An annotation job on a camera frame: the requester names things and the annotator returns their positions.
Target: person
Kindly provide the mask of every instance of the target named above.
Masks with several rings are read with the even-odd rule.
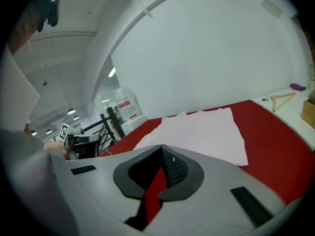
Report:
[[[10,131],[24,131],[32,135],[28,119],[39,100],[38,92],[17,66],[15,54],[36,32],[41,32],[46,20],[55,26],[59,19],[59,0],[31,0],[17,20],[1,59],[0,73],[0,127]],[[43,141],[47,149],[57,149],[69,159],[63,142]]]

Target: white sign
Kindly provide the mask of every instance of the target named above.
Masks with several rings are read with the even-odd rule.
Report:
[[[60,138],[63,142],[65,142],[65,140],[66,140],[68,130],[69,130],[69,125],[63,123],[62,126],[61,126],[60,133],[59,133],[59,138]]]

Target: ceiling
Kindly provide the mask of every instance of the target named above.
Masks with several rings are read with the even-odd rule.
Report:
[[[69,108],[80,118],[87,116],[83,92],[87,49],[106,16],[118,0],[60,0],[60,17],[55,27],[44,25],[42,32],[16,52],[14,58],[29,82],[40,94],[31,114],[31,128],[42,138],[58,119],[71,124]],[[104,78],[100,92],[119,86],[117,77]]]

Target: wooden hanger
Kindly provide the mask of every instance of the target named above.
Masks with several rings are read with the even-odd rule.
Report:
[[[273,95],[271,96],[272,99],[272,111],[275,112],[276,110],[278,110],[280,107],[282,107],[286,102],[288,102],[289,99],[291,99],[294,95],[296,95],[295,92],[293,93],[288,93],[288,94],[283,94],[283,95]],[[276,99],[277,98],[282,98],[282,97],[287,97],[290,96],[287,100],[285,100],[282,104],[280,104],[280,106],[276,107]]]

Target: white shelf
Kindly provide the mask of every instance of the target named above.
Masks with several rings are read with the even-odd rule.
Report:
[[[281,108],[276,110],[274,113],[272,111],[272,95],[282,95],[287,93],[295,92],[296,95],[292,97],[288,102],[286,102]],[[272,112],[274,115],[279,117],[283,122],[285,122],[289,127],[291,127],[296,133],[298,133],[301,138],[311,147],[312,150],[315,149],[315,129],[312,128],[306,121],[302,119],[302,109],[303,102],[309,98],[309,90],[296,91],[292,88],[287,88],[281,91],[269,93],[267,95],[252,99],[253,102],[259,104],[265,109]],[[279,106],[287,98],[279,98],[276,101],[276,106]]]

